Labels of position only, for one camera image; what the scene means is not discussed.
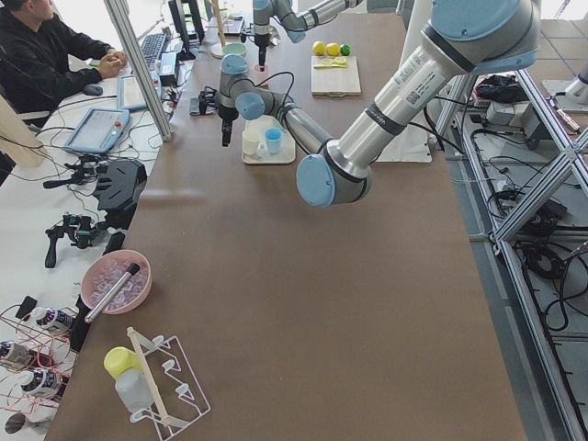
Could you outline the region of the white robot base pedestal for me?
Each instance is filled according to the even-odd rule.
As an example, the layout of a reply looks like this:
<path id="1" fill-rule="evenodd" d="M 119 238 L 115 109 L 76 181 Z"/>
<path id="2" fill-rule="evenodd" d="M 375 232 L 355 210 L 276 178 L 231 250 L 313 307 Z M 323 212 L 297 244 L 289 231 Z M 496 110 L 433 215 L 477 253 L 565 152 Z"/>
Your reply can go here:
<path id="1" fill-rule="evenodd" d="M 416 0 L 413 2 L 399 66 L 403 65 L 405 60 L 419 45 L 421 41 L 421 29 L 431 15 L 431 8 L 431 1 Z M 429 134 L 425 130 L 409 125 L 385 147 L 377 161 L 428 163 L 431 161 L 428 138 Z"/>

